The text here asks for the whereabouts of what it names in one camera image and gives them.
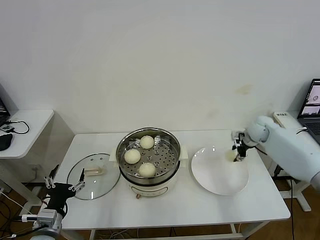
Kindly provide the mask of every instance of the cable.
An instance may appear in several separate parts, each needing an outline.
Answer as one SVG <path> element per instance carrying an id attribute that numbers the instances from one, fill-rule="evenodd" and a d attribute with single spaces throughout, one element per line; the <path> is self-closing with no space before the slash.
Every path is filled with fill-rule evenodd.
<path id="1" fill-rule="evenodd" d="M 292 239 L 295 240 L 295 229 L 294 229 L 294 211 L 293 211 L 293 198 L 294 198 L 294 188 L 292 185 L 292 180 L 290 180 L 291 183 L 291 228 L 292 228 Z"/>
<path id="2" fill-rule="evenodd" d="M 27 186 L 29 183 L 31 183 L 32 181 L 36 180 L 37 179 L 37 175 L 38 175 L 38 168 L 35 167 L 35 168 L 32 168 L 32 170 L 34 171 L 34 178 L 30 181 L 28 181 L 27 183 L 25 183 L 24 185 Z"/>
<path id="3" fill-rule="evenodd" d="M 67 204 L 67 202 L 65 202 L 65 214 L 64 214 L 64 216 L 66 216 L 67 213 L 68 213 L 68 204 Z"/>
<path id="4" fill-rule="evenodd" d="M 10 234 L 12 234 L 13 232 L 11 231 L 11 222 L 12 222 L 13 218 L 14 218 L 17 214 L 19 214 L 20 211 L 21 211 L 21 209 L 19 208 L 19 209 L 13 214 L 13 216 L 12 216 L 9 220 L 7 220 L 7 221 L 0 227 L 0 229 L 2 229 L 2 228 L 4 227 L 4 230 L 8 229 L 7 232 L 10 233 Z"/>
<path id="5" fill-rule="evenodd" d="M 129 230 L 129 228 L 127 228 L 127 229 L 125 229 L 123 231 L 120 231 L 120 232 L 114 232 L 114 233 L 111 234 L 109 239 L 115 239 L 114 237 L 117 236 L 117 235 L 120 235 L 123 239 L 125 239 L 124 236 L 122 235 L 122 233 L 124 233 L 124 232 L 126 232 L 128 230 Z"/>
<path id="6" fill-rule="evenodd" d="M 9 206 L 8 206 L 4 201 L 2 201 L 2 200 L 0 200 L 0 203 L 2 203 L 3 205 L 5 205 L 6 208 L 8 209 L 8 211 L 9 211 L 9 217 L 6 217 L 1 211 L 0 211 L 0 214 L 1 214 L 2 216 L 4 216 L 4 218 L 6 218 L 7 220 L 9 220 L 10 217 L 11 217 L 11 210 L 10 210 Z"/>
<path id="7" fill-rule="evenodd" d="M 27 231 L 27 232 L 24 232 L 24 233 L 21 233 L 21 234 L 17 234 L 15 237 L 16 237 L 16 238 L 20 238 L 20 237 L 23 237 L 23 236 L 32 234 L 32 233 L 34 233 L 35 231 L 38 231 L 38 230 L 40 230 L 40 229 L 44 229 L 44 228 L 47 228 L 47 227 L 48 227 L 48 225 L 43 225 L 43 226 L 37 227 L 37 228 L 35 228 L 35 229 L 32 229 L 31 231 Z"/>
<path id="8" fill-rule="evenodd" d="M 257 148 L 257 146 L 254 146 L 254 148 L 257 149 L 259 152 L 263 153 L 264 155 L 267 155 L 267 156 L 268 156 L 268 154 L 266 154 L 264 151 L 262 151 L 262 150 L 260 150 L 259 148 Z"/>
<path id="9" fill-rule="evenodd" d="M 302 130 L 298 131 L 296 134 L 299 134 L 301 132 L 308 132 L 308 129 L 302 129 Z"/>
<path id="10" fill-rule="evenodd" d="M 177 233 L 176 233 L 175 228 L 173 227 L 172 229 L 173 229 L 174 235 L 177 237 L 178 235 L 177 235 Z"/>
<path id="11" fill-rule="evenodd" d="M 239 224 L 239 227 L 238 227 L 238 233 L 240 233 L 240 227 L 241 227 L 241 224 L 242 224 L 242 223 L 240 223 L 240 224 Z"/>
<path id="12" fill-rule="evenodd" d="M 25 131 L 25 132 L 17 132 L 17 131 L 15 131 L 15 130 L 11 130 L 11 132 L 12 133 L 15 133 L 15 134 L 26 134 L 26 133 L 28 133 L 29 131 L 30 131 L 30 127 L 29 127 L 29 125 L 25 122 L 25 121 L 5 121 L 4 122 L 5 124 L 8 124 L 8 125 L 10 125 L 10 124 L 18 124 L 18 123 L 24 123 L 25 125 L 26 125 L 26 127 L 28 128 L 28 130 L 27 131 Z"/>
<path id="13" fill-rule="evenodd" d="M 21 206 L 19 203 L 17 203 L 15 200 L 12 200 L 10 197 L 8 197 L 7 195 L 5 195 L 3 192 L 0 191 L 0 194 L 4 195 L 7 199 L 11 200 L 12 202 L 14 202 L 15 204 L 19 205 L 21 208 L 23 208 L 24 210 L 26 210 L 28 213 L 32 214 L 29 210 L 27 210 L 26 208 L 24 208 L 23 206 Z"/>
<path id="14" fill-rule="evenodd" d="M 23 231 L 25 231 L 25 230 L 32 229 L 32 228 L 33 228 L 33 227 L 30 226 L 30 227 L 27 227 L 27 228 L 25 228 L 25 229 L 23 229 L 23 230 L 17 231 L 17 232 L 14 233 L 14 234 L 18 234 L 18 233 L 21 233 L 21 232 L 23 232 Z M 4 238 L 10 237 L 10 236 L 11 236 L 11 235 L 7 235 L 7 236 L 4 236 L 4 237 L 1 237 L 0 239 L 4 239 Z"/>

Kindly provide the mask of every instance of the electric steamer pot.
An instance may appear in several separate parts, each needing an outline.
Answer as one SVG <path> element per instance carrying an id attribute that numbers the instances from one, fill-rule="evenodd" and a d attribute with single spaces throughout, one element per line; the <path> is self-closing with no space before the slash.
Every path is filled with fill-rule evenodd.
<path id="1" fill-rule="evenodd" d="M 154 138 L 152 148 L 143 149 L 140 146 L 140 139 L 143 136 Z M 140 152 L 139 162 L 128 164 L 125 161 L 125 153 L 130 149 Z M 122 176 L 137 193 L 137 198 L 155 197 L 166 193 L 175 183 L 174 176 L 179 169 L 180 152 L 180 144 L 170 132 L 160 128 L 145 127 L 129 133 L 120 141 L 116 149 L 116 160 Z M 154 164 L 156 172 L 153 177 L 139 176 L 138 170 L 143 163 Z"/>

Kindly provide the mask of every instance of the white robotic arm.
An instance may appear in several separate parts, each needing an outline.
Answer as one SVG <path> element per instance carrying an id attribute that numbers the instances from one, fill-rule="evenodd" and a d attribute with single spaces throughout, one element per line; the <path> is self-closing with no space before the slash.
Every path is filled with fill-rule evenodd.
<path id="1" fill-rule="evenodd" d="M 297 180 L 311 183 L 320 191 L 320 151 L 293 132 L 280 127 L 272 118 L 259 116 L 242 134 L 237 147 L 241 160 L 247 149 L 261 144 L 266 153 Z"/>

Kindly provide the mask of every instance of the wooden floor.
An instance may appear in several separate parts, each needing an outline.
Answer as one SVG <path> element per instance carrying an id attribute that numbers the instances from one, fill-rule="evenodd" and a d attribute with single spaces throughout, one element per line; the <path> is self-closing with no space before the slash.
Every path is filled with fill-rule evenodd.
<path id="1" fill-rule="evenodd" d="M 279 190 L 288 190 L 289 186 L 285 181 L 277 181 L 277 187 Z M 294 219 L 294 234 L 296 240 L 320 240 L 320 193 L 317 193 L 312 187 L 308 187 L 303 192 L 305 198 L 310 204 L 312 211 L 311 212 L 303 212 L 298 202 L 293 200 L 293 219 Z M 15 191 L 11 191 L 9 194 L 10 198 L 14 199 L 21 205 L 25 203 L 24 198 L 18 195 Z M 40 197 L 45 195 L 45 191 L 41 191 Z M 5 202 L 10 210 L 11 216 L 14 214 L 18 215 L 20 212 L 20 207 L 15 203 L 11 202 L 4 196 L 1 196 L 0 199 Z M 285 203 L 290 209 L 290 199 L 286 199 Z M 32 213 L 36 214 L 39 208 L 32 209 Z M 9 216 L 8 209 L 0 203 L 0 211 L 6 216 Z M 11 222 L 11 224 L 4 225 L 7 219 L 0 215 L 0 226 L 2 232 L 2 236 L 9 235 L 9 229 L 11 232 L 15 233 L 21 231 L 26 228 L 31 228 L 32 223 L 26 222 Z M 240 230 L 243 230 L 246 227 L 245 224 L 240 226 Z M 112 230 L 99 230 L 96 232 L 95 239 L 109 239 L 111 232 L 120 232 L 125 229 L 112 229 Z M 140 228 L 137 229 L 129 229 L 126 232 L 122 233 L 122 235 L 118 234 L 116 236 L 117 239 L 124 238 L 154 238 L 154 237 L 169 237 L 169 236 L 192 236 L 192 235 L 209 235 L 209 234 L 223 234 L 230 233 L 229 225 L 221 225 L 221 226 L 192 226 L 192 227 L 166 227 L 166 228 Z M 81 235 L 84 236 L 84 239 L 88 240 L 90 236 L 89 230 L 79 231 Z M 18 238 L 19 240 L 29 240 L 31 235 L 23 236 Z M 292 228 L 291 228 L 291 219 L 284 221 L 271 222 L 267 226 L 260 229 L 258 232 L 253 234 L 249 240 L 291 240 L 292 239 Z"/>

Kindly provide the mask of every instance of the white cable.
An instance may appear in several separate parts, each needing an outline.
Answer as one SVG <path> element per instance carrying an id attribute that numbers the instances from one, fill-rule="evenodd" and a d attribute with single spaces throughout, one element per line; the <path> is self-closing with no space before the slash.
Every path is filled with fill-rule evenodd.
<path id="1" fill-rule="evenodd" d="M 123 239 L 125 239 L 124 236 L 122 235 L 122 233 L 124 233 L 124 232 L 126 232 L 126 231 L 128 231 L 128 230 L 129 230 L 129 228 L 127 228 L 126 230 L 120 231 L 120 232 L 114 232 L 114 233 L 111 234 L 111 236 L 110 236 L 109 239 L 112 239 L 112 238 L 114 238 L 114 237 L 117 236 L 117 235 L 120 235 Z"/>
<path id="2" fill-rule="evenodd" d="M 30 226 L 30 227 L 27 227 L 27 228 L 25 228 L 25 229 L 23 229 L 23 230 L 17 231 L 17 232 L 15 232 L 15 233 L 13 233 L 13 234 L 18 234 L 18 233 L 21 233 L 21 232 L 23 232 L 23 231 L 25 231 L 25 230 L 29 230 L 29 229 L 32 229 L 32 228 L 33 228 L 33 226 Z M 11 236 L 12 236 L 12 235 L 3 236 L 3 237 L 1 237 L 0 239 L 5 239 L 5 238 L 11 237 Z"/>
<path id="3" fill-rule="evenodd" d="M 26 210 L 28 213 L 32 214 L 29 210 L 27 210 L 26 208 L 24 208 L 23 206 L 21 206 L 19 203 L 17 203 L 15 200 L 12 200 L 10 197 L 8 197 L 7 195 L 5 195 L 3 192 L 0 191 L 0 194 L 4 195 L 7 199 L 11 200 L 12 202 L 14 202 L 15 204 L 19 205 L 20 207 L 22 207 L 24 210 Z"/>

